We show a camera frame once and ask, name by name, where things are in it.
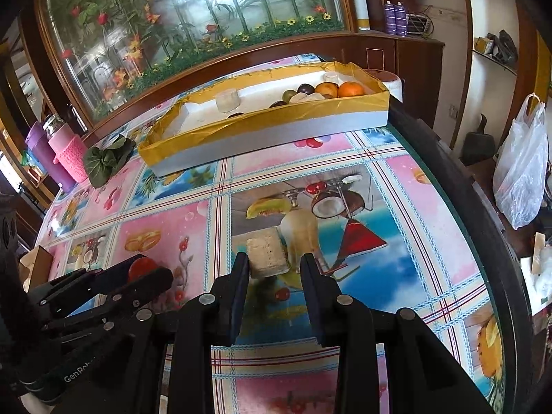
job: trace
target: wall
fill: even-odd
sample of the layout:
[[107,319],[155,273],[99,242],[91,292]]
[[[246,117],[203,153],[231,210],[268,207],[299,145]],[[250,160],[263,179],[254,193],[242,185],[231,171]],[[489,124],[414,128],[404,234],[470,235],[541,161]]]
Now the wall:
[[546,131],[548,132],[548,158],[552,162],[552,96],[548,97],[546,104]]
[[[471,0],[474,37],[498,34],[506,30],[519,47],[519,28],[515,0]],[[500,65],[474,54],[471,64],[470,87],[460,124],[454,152],[460,155],[467,132],[474,131],[481,113],[487,119],[486,133],[500,141],[512,104],[515,76]]]
[[445,43],[441,90],[433,130],[450,143],[456,119],[450,117],[451,106],[460,106],[466,69],[467,17],[465,0],[418,0],[430,6],[427,15],[432,19],[432,38]]

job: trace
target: printed tablecloth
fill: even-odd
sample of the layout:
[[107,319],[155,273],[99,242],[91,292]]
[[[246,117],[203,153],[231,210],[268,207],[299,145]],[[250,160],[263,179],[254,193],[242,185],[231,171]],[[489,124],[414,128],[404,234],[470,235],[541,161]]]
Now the printed tablecloth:
[[[140,141],[176,99],[100,143],[118,133]],[[339,350],[317,345],[308,323],[297,273],[306,249],[344,293],[367,306],[412,307],[500,412],[502,346],[489,293],[453,208],[405,146],[388,126],[280,145],[164,178],[134,151],[99,190],[85,181],[59,194],[37,243],[54,257],[50,279],[81,267],[106,269],[138,252],[153,258],[175,275],[156,303],[161,311],[207,292],[249,239],[278,237],[289,271],[251,280],[237,344],[212,349],[217,413],[333,411]],[[335,182],[346,183],[342,196],[332,190]],[[382,412],[388,412],[383,350],[378,356]],[[167,382],[165,376],[164,394]],[[164,410],[164,396],[161,405]]]

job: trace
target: white foam box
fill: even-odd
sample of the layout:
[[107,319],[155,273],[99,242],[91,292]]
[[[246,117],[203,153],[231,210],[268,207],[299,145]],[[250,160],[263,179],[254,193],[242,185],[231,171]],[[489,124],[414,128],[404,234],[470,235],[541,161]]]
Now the white foam box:
[[[337,83],[356,81],[365,95],[269,106],[285,90],[324,82],[327,73]],[[218,110],[215,95],[236,89],[240,105]],[[138,152],[160,177],[297,140],[387,124],[389,92],[385,85],[355,64],[324,62],[261,70],[228,78],[190,93],[175,103],[139,144]]]

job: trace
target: power outlet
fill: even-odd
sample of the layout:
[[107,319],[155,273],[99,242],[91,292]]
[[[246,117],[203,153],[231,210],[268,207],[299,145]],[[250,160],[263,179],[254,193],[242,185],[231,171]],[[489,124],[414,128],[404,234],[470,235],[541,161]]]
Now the power outlet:
[[456,120],[458,118],[458,108],[451,104],[449,106],[449,117],[451,117],[453,120]]

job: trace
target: decorative glass panel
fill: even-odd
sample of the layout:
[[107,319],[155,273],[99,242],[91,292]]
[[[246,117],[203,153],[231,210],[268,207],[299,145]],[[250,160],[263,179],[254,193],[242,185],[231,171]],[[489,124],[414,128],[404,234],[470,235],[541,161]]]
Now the decorative glass panel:
[[45,0],[94,123],[182,70],[283,37],[343,29],[338,0]]

